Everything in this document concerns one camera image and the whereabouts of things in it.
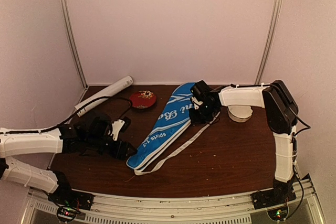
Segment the wire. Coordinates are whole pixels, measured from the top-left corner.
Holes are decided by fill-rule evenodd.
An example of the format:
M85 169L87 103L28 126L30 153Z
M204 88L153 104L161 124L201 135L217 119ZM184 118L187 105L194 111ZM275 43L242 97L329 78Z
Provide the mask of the wire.
M84 104L82 107L80 107L78 110L76 110L73 114L71 114L68 118L66 118L64 121L60 122L59 124L57 124L55 126L52 126L52 127L49 127L49 128L43 129L43 130L8 131L8 132L6 132L6 134L45 133L45 132L48 132L48 131L55 130L58 127L66 124L70 119L72 119L74 116L76 116L79 111L81 111L82 109L84 109L88 105L90 105L90 104L92 104L92 103L94 103L98 100L101 100L101 99L111 99L111 98L116 99L116 100L128 101L128 103L129 103L129 107L119 116L119 118L121 118L124 114L126 114L131 109L131 107L133 106L133 103L132 103L131 100L123 98L123 97L111 97L111 96L97 97L97 98L91 100L90 102Z
M297 120L299 120L299 122L302 123L305 126L305 128L302 128L297 133L295 133L294 136L297 136L302 131L306 131L306 130L310 130L311 129L311 126L309 124L307 124L305 121L303 121L297 114L295 114L295 112L292 110L291 107L288 107L288 108L294 114L294 116L297 118Z
M57 207L61 207L61 205L59 205L58 203L56 203L55 201L53 201L53 199L49 196L49 193L47 193L44 190L41 190L45 195L47 195L48 200L50 200L52 203L54 203Z
M77 199L77 211L79 211L79 200Z
M288 206L288 197L286 198L286 200L285 200L285 203L286 203L286 207L287 207L287 215L286 215L286 217L285 217L285 219L288 217L288 215L289 215L289 206Z
M299 182L300 184L300 187L302 189L302 196L301 196L301 199L300 199L300 202L298 204L298 206L296 207L296 209L288 216L285 218L285 220L288 220L289 218L291 218L293 216L293 214L295 214L295 212L299 209L299 207L301 206L302 202L303 202L303 198L305 197L305 191L303 189L303 185L302 185L302 182L299 178L299 175L298 175L298 172L296 171L295 169L295 166L293 165L293 171L294 171L294 175L295 175L295 178L297 179L297 181Z
M232 88L250 88L250 87L268 87L270 84L256 84L256 85L236 85L236 84L230 84L230 87Z
M220 91L220 90L222 90L223 88L226 88L226 87L228 87L228 85L226 85L226 86L218 86L218 87L216 87L216 88L214 88L213 89L213 91Z

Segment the wooden table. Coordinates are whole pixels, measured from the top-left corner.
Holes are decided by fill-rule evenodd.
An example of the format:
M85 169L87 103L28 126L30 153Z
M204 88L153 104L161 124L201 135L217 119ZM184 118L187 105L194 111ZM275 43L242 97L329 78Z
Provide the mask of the wooden table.
M86 98L103 87L90 87ZM152 130L176 86L131 86L118 94L129 98L138 90L151 90L157 103L147 110L132 109L131 126L120 138L138 147ZM127 108L121 100L96 107L116 119ZM136 197L197 197L243 193L272 187L276 161L275 142L263 109L239 124L222 108L220 121L211 125L192 145L169 159L155 173L133 176L125 161L102 156L57 154L51 166L66 174L75 189ZM201 126L189 127L163 154L168 156L192 137Z

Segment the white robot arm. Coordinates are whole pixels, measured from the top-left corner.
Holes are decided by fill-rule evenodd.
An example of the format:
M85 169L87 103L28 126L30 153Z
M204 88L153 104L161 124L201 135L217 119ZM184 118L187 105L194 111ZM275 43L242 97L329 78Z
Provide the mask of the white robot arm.
M112 157L125 159L136 152L128 142L118 139L129 126L128 118L111 122L105 114L91 112L74 125L60 124L49 129L9 130L0 128L0 179L41 189L52 201L82 202L89 209L93 195L73 191L62 172L43 170L25 164L13 155L32 153L73 153L86 150L99 154L108 152Z
M204 81L191 88L194 108L189 110L192 124L208 123L222 106L228 109L233 121L246 122L252 116L251 106L265 108L268 126L276 143L276 171L274 189L253 195L255 208L267 207L274 202L280 204L292 199L291 185L295 179L293 165L296 164L296 124L298 107L285 84L277 80L258 86L231 85L211 89Z

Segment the white backdrop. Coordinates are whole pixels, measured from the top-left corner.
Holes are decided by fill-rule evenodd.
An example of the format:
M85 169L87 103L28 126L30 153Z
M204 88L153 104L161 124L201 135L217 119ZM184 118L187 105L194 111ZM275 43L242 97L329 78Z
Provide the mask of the white backdrop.
M336 199L336 0L283 0L263 81L285 81L312 129L298 136L301 173L310 173L327 223Z
M67 0L89 84L253 83L274 0Z

